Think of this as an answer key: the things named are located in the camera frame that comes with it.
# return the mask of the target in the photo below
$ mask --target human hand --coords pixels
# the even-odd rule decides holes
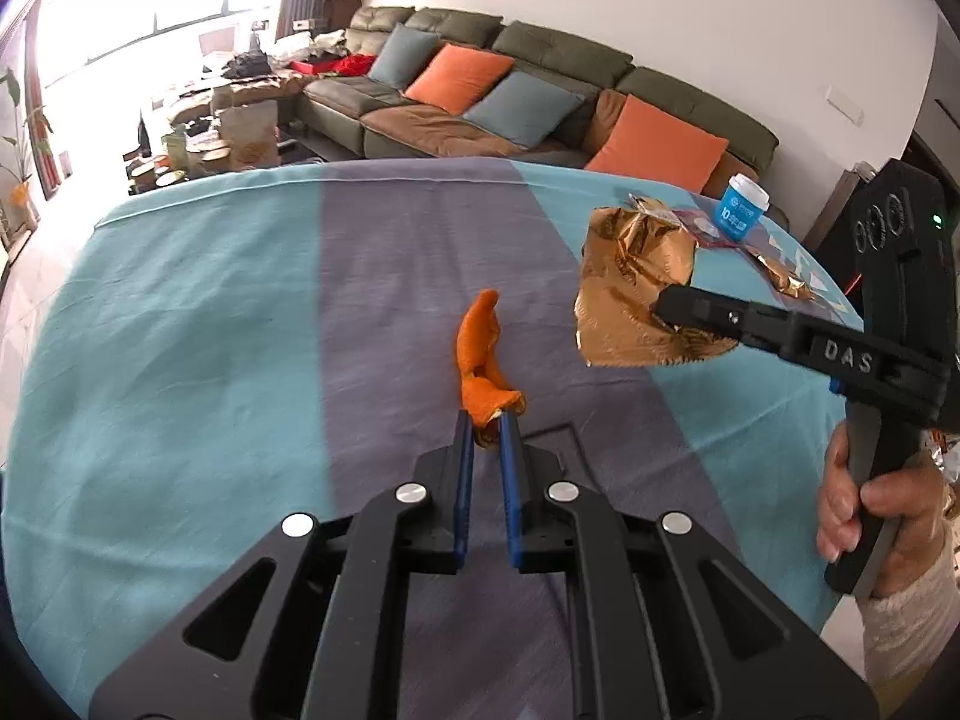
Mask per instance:
[[[944,479],[933,466],[909,467],[870,480],[857,494],[847,471],[849,457],[847,423],[842,422],[830,438],[817,493],[817,550],[836,562],[856,549],[861,505],[877,517],[903,517],[874,587],[875,598],[886,598],[920,579],[944,548]]]

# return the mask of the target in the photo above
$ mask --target metal screw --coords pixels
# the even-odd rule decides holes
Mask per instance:
[[[673,533],[674,536],[683,536],[693,528],[693,522],[683,512],[664,514],[661,524],[664,525],[664,531]]]
[[[554,482],[547,488],[546,494],[558,503],[569,503],[580,496],[580,488],[572,482]]]
[[[280,528],[290,538],[300,538],[313,530],[313,517],[309,514],[291,514],[283,520]]]
[[[419,503],[426,498],[426,487],[416,482],[407,482],[397,488],[397,500],[400,503]]]

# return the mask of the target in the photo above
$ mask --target tablecloth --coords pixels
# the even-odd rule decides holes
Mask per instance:
[[[232,173],[102,220],[47,317],[22,389],[2,515],[21,640],[85,715],[99,681],[294,511],[330,518],[452,438],[453,338],[500,290],[521,427],[573,425],[631,514],[694,515],[808,624],[833,606],[814,494],[842,401],[752,349],[650,370],[587,367],[573,302],[587,219],[654,182],[497,159]],[[815,310],[858,326],[829,276],[762,220]],[[693,285],[798,307],[735,250]],[[496,456],[480,454],[467,567],[416,577],[403,717],[569,714],[557,583],[510,570]]]

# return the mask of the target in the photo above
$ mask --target blue pillow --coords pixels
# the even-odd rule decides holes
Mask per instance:
[[[435,32],[421,32],[399,23],[383,44],[367,77],[403,91],[426,67],[439,42],[440,35]]]
[[[583,101],[580,95],[513,71],[464,113],[464,119],[517,146],[534,148]]]

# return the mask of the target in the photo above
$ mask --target foil wrapper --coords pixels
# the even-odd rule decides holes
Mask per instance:
[[[652,313],[661,291],[689,284],[697,244],[677,216],[653,199],[637,208],[590,215],[574,313],[577,346],[588,365],[670,365],[707,360],[736,346]]]
[[[776,257],[769,257],[755,247],[743,247],[743,250],[760,266],[777,292],[800,300],[816,299],[806,282]]]

